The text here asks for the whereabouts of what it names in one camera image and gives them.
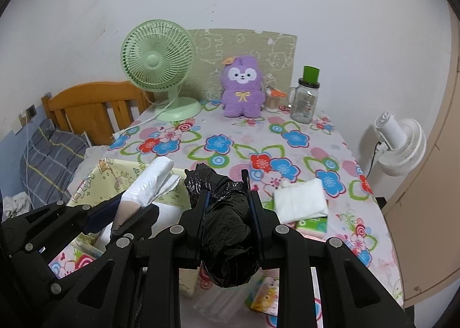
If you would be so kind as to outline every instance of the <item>wooden door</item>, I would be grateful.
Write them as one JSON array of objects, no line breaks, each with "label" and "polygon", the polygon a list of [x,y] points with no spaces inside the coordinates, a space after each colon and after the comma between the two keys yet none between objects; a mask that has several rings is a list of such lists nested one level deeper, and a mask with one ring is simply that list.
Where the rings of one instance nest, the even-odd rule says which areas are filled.
[{"label": "wooden door", "polygon": [[404,306],[434,295],[460,277],[460,56],[457,48],[454,53],[454,79],[444,96],[447,115],[438,116],[426,161],[414,172],[409,187],[384,210],[401,271]]}]

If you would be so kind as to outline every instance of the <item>black plastic bag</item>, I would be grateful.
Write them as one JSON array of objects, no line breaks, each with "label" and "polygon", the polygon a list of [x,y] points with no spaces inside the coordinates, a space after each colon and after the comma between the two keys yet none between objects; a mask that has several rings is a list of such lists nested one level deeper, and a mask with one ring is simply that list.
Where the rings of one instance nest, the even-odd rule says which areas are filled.
[{"label": "black plastic bag", "polygon": [[192,207],[202,189],[212,198],[203,215],[201,257],[212,282],[219,287],[245,284],[258,270],[251,234],[251,208],[242,182],[234,182],[200,163],[185,170]]}]

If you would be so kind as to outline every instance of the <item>electrical cord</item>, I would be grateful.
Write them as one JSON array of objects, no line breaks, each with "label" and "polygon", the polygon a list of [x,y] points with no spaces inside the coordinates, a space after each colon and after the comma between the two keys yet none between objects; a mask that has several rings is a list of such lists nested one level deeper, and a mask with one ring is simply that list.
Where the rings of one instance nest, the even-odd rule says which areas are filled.
[{"label": "electrical cord", "polygon": [[32,201],[32,198],[30,196],[30,190],[29,190],[29,187],[28,187],[28,170],[29,170],[29,167],[28,167],[28,144],[29,144],[29,139],[28,139],[28,117],[27,117],[26,112],[24,112],[24,115],[25,115],[25,118],[26,118],[25,128],[26,128],[26,140],[27,140],[27,145],[26,145],[26,186],[27,186],[27,194],[28,194],[30,200]]},{"label": "electrical cord", "polygon": [[[177,90],[177,93],[179,93],[181,89],[182,89],[182,84],[179,86],[179,88],[178,88],[178,90]],[[145,94],[145,91],[144,91],[144,96],[145,96],[146,100],[148,100],[152,105],[155,105],[154,102],[151,102],[151,101],[147,98],[147,95]],[[173,104],[174,100],[176,100],[176,99],[177,99],[177,98],[174,98],[173,100],[169,101],[169,103],[168,103],[165,107],[163,107],[163,108],[161,109],[161,111],[160,111],[158,114],[156,114],[155,116],[152,116],[150,119],[144,120],[142,123],[132,125],[132,126],[130,126],[130,127],[128,127],[128,128],[122,129],[122,130],[120,130],[120,131],[114,133],[114,134],[113,134],[114,140],[117,140],[118,137],[120,137],[124,132],[126,132],[126,131],[128,131],[128,130],[130,130],[130,129],[136,128],[136,127],[138,127],[138,126],[140,126],[140,125],[143,125],[143,124],[146,124],[146,123],[148,123],[148,122],[150,122],[150,121],[152,121],[152,120],[155,120],[160,114],[164,113],[164,112],[167,110],[167,108],[168,108],[169,106],[171,106],[171,105]]]},{"label": "electrical cord", "polygon": [[372,161],[371,161],[371,166],[369,167],[369,172],[367,173],[367,176],[366,176],[366,179],[369,177],[369,175],[371,174],[371,170],[372,170],[372,166],[373,166],[373,162],[374,162],[374,159],[375,159],[375,155],[377,154],[377,147],[381,144],[381,142],[377,142],[375,144],[375,147],[374,147],[374,154],[372,156]]}]

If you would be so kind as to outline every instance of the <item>door frame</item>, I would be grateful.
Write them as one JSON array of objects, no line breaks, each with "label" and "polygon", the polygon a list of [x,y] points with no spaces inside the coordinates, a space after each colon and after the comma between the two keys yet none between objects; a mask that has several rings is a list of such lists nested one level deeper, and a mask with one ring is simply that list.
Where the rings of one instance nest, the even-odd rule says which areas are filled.
[{"label": "door frame", "polygon": [[[382,213],[383,216],[386,217],[387,214],[395,207],[395,205],[401,205],[400,199],[404,196],[405,192],[411,187],[412,183],[415,181],[417,176],[420,174],[422,169],[425,167],[426,161],[428,160],[429,156],[431,155],[433,149],[436,147],[436,142],[438,141],[439,136],[441,135],[442,128],[445,125],[447,116],[449,114],[452,100],[454,96],[455,90],[460,90],[457,88],[457,79],[460,78],[459,71],[460,71],[460,22],[457,19],[454,11],[449,6],[450,11],[450,24],[451,24],[451,31],[452,31],[452,47],[451,47],[451,55],[450,55],[450,67],[449,73],[446,83],[446,89],[444,91],[444,96],[442,98],[441,106],[439,107],[438,116],[436,117],[436,121],[433,125],[433,129],[428,136],[427,145],[426,145],[426,152],[422,159],[422,162],[413,170],[411,171],[401,185],[398,187],[396,192],[390,197],[388,203],[383,207]],[[459,268],[446,277],[444,280],[440,281],[438,284],[434,285],[430,289],[423,291],[416,296],[413,296],[407,300],[404,300],[404,307],[409,307],[414,304],[417,304],[427,298],[431,297],[432,295],[440,292],[454,281],[460,278],[460,264]]]}]

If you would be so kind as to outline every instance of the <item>wooden bed frame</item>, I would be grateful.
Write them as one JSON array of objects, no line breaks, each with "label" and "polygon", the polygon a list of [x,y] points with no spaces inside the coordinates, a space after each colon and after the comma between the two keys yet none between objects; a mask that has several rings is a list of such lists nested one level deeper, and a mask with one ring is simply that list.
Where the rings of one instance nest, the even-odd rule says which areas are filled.
[{"label": "wooden bed frame", "polygon": [[128,101],[135,102],[139,113],[150,105],[144,92],[129,81],[81,84],[53,98],[42,97],[41,101],[47,117],[56,126],[78,135],[86,131],[95,145],[110,145],[113,141],[114,129],[107,113],[108,103],[113,108],[120,129],[129,127],[133,122]]}]

